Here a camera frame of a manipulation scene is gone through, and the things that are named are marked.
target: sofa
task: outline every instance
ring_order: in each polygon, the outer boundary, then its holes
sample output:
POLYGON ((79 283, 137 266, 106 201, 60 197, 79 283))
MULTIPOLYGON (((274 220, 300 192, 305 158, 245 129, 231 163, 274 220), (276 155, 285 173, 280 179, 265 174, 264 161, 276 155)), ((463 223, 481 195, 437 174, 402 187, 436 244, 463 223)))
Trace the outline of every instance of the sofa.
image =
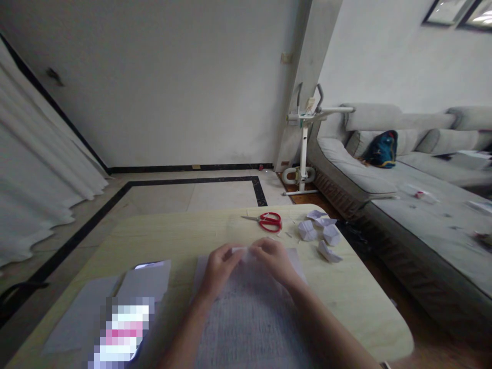
POLYGON ((458 167, 442 155, 490 146, 492 108, 403 114, 394 105, 343 106, 356 110, 313 124, 307 160, 315 185, 364 231, 434 320, 459 339, 491 348, 492 254, 473 235, 490 233, 492 216, 468 202, 492 202, 465 188, 492 186, 492 171, 458 167), (387 130, 398 132, 395 167, 365 166, 358 158, 387 130), (437 202, 416 198, 415 188, 437 202))

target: red scissor handle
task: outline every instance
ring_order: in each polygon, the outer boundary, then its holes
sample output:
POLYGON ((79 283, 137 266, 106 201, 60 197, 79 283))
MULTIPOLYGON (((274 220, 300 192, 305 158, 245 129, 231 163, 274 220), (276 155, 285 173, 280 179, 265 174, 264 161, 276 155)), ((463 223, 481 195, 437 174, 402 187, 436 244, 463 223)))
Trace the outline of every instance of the red scissor handle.
POLYGON ((258 223, 260 224, 260 227, 262 227, 267 232, 278 233, 282 230, 282 218, 277 213, 264 213, 259 216, 259 219, 260 220, 258 221, 258 223), (269 226, 274 225, 275 229, 269 229, 265 227, 264 224, 267 224, 269 226))

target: wall outlet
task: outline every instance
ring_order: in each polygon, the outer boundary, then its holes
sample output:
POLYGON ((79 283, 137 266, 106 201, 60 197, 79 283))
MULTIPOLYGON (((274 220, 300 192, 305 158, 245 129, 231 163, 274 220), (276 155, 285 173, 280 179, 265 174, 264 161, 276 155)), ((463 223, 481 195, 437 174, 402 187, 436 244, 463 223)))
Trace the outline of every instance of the wall outlet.
POLYGON ((282 57, 280 58, 280 63, 281 64, 292 64, 292 58, 293 54, 289 53, 282 53, 282 57))
POLYGON ((316 102, 316 98, 314 97, 310 97, 309 99, 307 99, 307 104, 306 104, 306 111, 308 110, 311 110, 313 111, 313 106, 314 106, 314 103, 316 102))

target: curtain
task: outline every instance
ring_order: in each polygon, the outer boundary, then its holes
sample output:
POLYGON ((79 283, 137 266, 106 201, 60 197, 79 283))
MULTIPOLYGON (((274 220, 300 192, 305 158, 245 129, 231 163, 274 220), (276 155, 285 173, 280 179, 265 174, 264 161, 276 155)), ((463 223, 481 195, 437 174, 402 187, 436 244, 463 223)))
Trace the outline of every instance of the curtain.
POLYGON ((17 68, 0 42, 0 267, 74 221, 70 207, 102 194, 104 170, 17 68))

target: backpack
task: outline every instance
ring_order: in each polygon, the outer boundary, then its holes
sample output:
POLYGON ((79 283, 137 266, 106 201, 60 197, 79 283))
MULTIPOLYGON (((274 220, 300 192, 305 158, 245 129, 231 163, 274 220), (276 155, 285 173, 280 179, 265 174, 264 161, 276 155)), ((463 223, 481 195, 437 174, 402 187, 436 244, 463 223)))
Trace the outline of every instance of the backpack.
POLYGON ((376 136, 365 152, 363 159, 375 167, 392 168, 396 162, 398 133, 386 131, 376 136))

